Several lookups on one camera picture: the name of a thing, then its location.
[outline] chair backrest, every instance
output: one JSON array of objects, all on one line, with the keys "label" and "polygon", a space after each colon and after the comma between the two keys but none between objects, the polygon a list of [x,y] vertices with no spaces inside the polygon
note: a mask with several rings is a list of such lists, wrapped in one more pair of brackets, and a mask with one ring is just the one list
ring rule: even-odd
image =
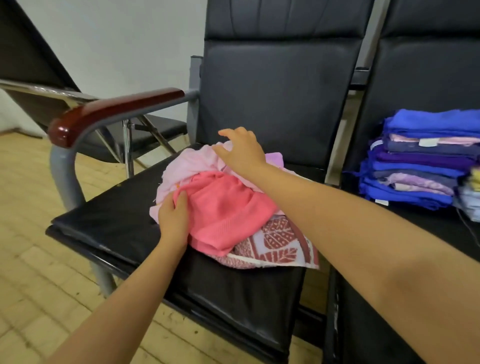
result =
[{"label": "chair backrest", "polygon": [[[15,0],[0,1],[0,78],[79,91],[62,64]],[[64,101],[7,91],[44,130],[68,110]]]},{"label": "chair backrest", "polygon": [[326,169],[370,0],[209,0],[197,141],[253,130],[266,152]]},{"label": "chair backrest", "polygon": [[344,170],[398,109],[480,109],[480,1],[392,0]]}]

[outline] person's left hand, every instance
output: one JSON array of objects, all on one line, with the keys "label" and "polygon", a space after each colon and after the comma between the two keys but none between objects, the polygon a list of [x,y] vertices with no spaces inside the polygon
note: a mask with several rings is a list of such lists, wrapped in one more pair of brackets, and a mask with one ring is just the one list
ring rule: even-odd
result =
[{"label": "person's left hand", "polygon": [[187,246],[188,238],[188,197],[185,191],[181,192],[177,205],[173,204],[173,192],[168,194],[158,211],[162,243],[178,247]]}]

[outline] brown and white patterned cloth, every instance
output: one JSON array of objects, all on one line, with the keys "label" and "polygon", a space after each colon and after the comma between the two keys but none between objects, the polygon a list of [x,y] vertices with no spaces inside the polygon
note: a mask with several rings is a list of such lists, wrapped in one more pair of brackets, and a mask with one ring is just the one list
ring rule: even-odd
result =
[{"label": "brown and white patterned cloth", "polygon": [[313,244],[286,216],[273,215],[254,235],[238,243],[226,256],[209,255],[237,269],[307,267],[320,269]]}]

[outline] chair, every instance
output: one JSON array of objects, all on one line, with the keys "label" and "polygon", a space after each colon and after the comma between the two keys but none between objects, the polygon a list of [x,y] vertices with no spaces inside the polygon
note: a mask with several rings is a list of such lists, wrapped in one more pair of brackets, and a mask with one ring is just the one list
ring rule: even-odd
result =
[{"label": "chair", "polygon": [[[105,294],[114,289],[110,273],[127,278],[158,242],[148,209],[177,155],[85,202],[75,154],[98,127],[183,102],[191,148],[223,140],[219,129],[245,126],[265,152],[283,154],[286,168],[323,182],[371,7],[210,0],[204,57],[192,58],[189,90],[94,101],[51,124],[52,175],[69,212],[47,234],[94,263]],[[189,248],[164,302],[262,361],[286,363],[296,318],[318,324],[322,341],[323,316],[299,306],[304,274],[300,267],[235,270]]]},{"label": "chair", "polygon": [[[392,0],[343,170],[358,170],[377,125],[397,109],[480,109],[479,36],[478,1]],[[344,173],[341,188],[356,194],[358,179]],[[391,202],[385,208],[480,261],[480,248],[453,207],[429,211]],[[480,236],[480,225],[464,220]],[[423,362],[338,272],[331,279],[337,363]]]},{"label": "chair", "polygon": [[[53,118],[72,107],[97,100],[80,93],[48,44],[15,0],[0,3],[0,88],[47,131]],[[187,133],[184,122],[139,115],[131,123],[114,123],[88,135],[79,153],[110,163],[124,163],[124,134],[132,134],[128,160],[160,144],[173,154],[168,140]],[[131,176],[133,169],[127,164]]]}]

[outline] forearm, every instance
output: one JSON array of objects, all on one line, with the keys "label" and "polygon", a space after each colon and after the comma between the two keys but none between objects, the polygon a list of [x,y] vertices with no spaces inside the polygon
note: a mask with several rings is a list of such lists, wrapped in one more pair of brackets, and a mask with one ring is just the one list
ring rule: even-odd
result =
[{"label": "forearm", "polygon": [[247,178],[424,359],[439,359],[446,336],[460,342],[444,348],[442,360],[458,362],[459,352],[466,359],[479,354],[468,342],[480,340],[477,262],[396,214],[341,190],[272,166]]},{"label": "forearm", "polygon": [[48,363],[129,363],[183,252],[184,247],[160,241],[148,258],[62,344]]}]

